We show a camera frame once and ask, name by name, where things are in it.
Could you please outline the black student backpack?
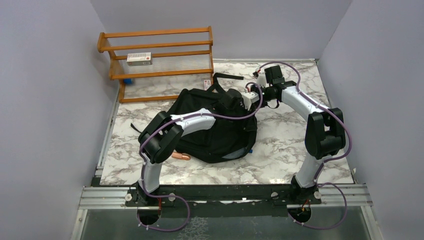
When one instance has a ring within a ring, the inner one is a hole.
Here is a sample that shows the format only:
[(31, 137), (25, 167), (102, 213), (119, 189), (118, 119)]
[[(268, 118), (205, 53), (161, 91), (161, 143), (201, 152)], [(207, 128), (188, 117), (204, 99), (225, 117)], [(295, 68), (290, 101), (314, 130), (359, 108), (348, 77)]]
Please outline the black student backpack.
[(173, 123), (155, 135), (143, 148), (152, 163), (162, 163), (171, 152), (188, 154), (205, 163), (215, 164), (236, 160), (248, 154), (256, 142), (257, 118), (251, 114), (235, 114), (232, 107), (241, 93), (235, 89), (225, 91), (219, 78), (243, 80), (242, 76), (215, 73), (208, 90), (183, 89), (168, 111), (159, 112), (140, 132), (138, 142), (143, 144), (159, 127), (169, 123), (173, 115), (191, 115), (201, 109), (219, 117), (209, 129), (189, 133)]

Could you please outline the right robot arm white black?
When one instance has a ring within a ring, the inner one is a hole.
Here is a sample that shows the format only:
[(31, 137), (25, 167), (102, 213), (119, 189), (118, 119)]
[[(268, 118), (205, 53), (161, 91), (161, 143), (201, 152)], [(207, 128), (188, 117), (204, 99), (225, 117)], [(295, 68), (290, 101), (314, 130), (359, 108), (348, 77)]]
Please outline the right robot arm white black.
[(346, 146), (343, 112), (312, 99), (300, 89), (299, 81), (286, 81), (276, 63), (270, 67), (258, 67), (253, 76), (258, 85), (250, 90), (263, 98), (262, 106), (277, 100), (291, 107), (306, 121), (304, 144), (307, 154), (288, 190), (289, 199), (300, 204), (317, 188), (316, 181), (324, 164)]

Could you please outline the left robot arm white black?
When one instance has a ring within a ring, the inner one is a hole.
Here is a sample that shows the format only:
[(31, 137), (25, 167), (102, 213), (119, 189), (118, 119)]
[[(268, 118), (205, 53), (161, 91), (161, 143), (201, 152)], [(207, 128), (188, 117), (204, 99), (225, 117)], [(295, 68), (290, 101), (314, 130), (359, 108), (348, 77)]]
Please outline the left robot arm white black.
[(237, 160), (252, 150), (257, 130), (257, 118), (245, 109), (239, 91), (183, 89), (171, 108), (140, 132), (138, 199), (155, 203), (162, 164), (174, 151), (207, 164)]

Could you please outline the small red white box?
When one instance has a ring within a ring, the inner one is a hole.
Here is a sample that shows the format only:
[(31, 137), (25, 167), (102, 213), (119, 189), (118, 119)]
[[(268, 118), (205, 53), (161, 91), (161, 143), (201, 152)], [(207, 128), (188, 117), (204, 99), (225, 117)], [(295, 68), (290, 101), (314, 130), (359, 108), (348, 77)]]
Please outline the small red white box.
[(211, 87), (211, 80), (210, 79), (206, 79), (203, 81), (203, 86), (204, 86), (204, 90), (207, 91), (210, 87)]

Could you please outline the wooden shelf rack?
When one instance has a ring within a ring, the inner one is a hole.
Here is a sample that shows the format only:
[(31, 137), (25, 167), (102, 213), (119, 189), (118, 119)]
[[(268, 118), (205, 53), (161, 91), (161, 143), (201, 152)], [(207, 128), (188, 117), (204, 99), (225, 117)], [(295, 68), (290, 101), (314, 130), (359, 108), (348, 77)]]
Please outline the wooden shelf rack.
[[(117, 38), (141, 38), (152, 36), (192, 35), (207, 33), (207, 39), (141, 43), (132, 45), (116, 45), (110, 43), (111, 39)], [(97, 41), (99, 53), (107, 52), (110, 58), (108, 71), (109, 79), (119, 82), (117, 100), (121, 104), (132, 104), (153, 101), (174, 100), (177, 95), (157, 95), (126, 98), (127, 84), (123, 79), (163, 78), (176, 76), (208, 75), (205, 80), (213, 84), (213, 31), (211, 26), (197, 28), (162, 29), (132, 32), (101, 32)], [(132, 53), (151, 53), (152, 65), (129, 66), (127, 55)]]

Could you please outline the copper orange pen case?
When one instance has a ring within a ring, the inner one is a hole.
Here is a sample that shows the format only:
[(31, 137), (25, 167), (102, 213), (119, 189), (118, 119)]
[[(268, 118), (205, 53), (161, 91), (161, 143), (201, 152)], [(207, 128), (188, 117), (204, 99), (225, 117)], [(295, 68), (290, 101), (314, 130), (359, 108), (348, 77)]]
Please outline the copper orange pen case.
[(185, 161), (189, 161), (191, 159), (189, 155), (179, 153), (179, 152), (173, 152), (171, 154), (171, 157), (174, 159), (185, 160)]

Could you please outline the white red box on shelf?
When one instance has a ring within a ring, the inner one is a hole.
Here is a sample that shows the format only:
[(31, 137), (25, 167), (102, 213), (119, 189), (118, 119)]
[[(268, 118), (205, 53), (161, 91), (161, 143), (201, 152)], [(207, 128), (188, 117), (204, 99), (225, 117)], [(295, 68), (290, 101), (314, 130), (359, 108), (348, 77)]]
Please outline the white red box on shelf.
[(129, 53), (126, 58), (128, 66), (149, 66), (152, 65), (152, 53), (140, 52)]

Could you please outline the blue object under shelf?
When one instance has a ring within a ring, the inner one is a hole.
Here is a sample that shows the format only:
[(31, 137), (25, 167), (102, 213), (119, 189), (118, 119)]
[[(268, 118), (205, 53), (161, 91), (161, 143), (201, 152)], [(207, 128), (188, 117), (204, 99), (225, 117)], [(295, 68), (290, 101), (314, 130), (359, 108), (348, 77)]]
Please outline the blue object under shelf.
[(125, 78), (125, 79), (123, 79), (123, 82), (124, 82), (126, 85), (131, 85), (131, 84), (133, 83), (133, 80), (132, 80), (131, 78)]

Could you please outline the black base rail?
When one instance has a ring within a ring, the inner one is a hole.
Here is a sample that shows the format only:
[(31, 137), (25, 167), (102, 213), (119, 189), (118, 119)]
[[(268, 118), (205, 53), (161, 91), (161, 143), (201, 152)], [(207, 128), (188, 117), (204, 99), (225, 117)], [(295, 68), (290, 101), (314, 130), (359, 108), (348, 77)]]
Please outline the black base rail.
[(160, 185), (146, 195), (132, 185), (125, 206), (148, 217), (286, 217), (293, 207), (309, 208), (322, 201), (316, 186), (301, 190), (291, 184)]

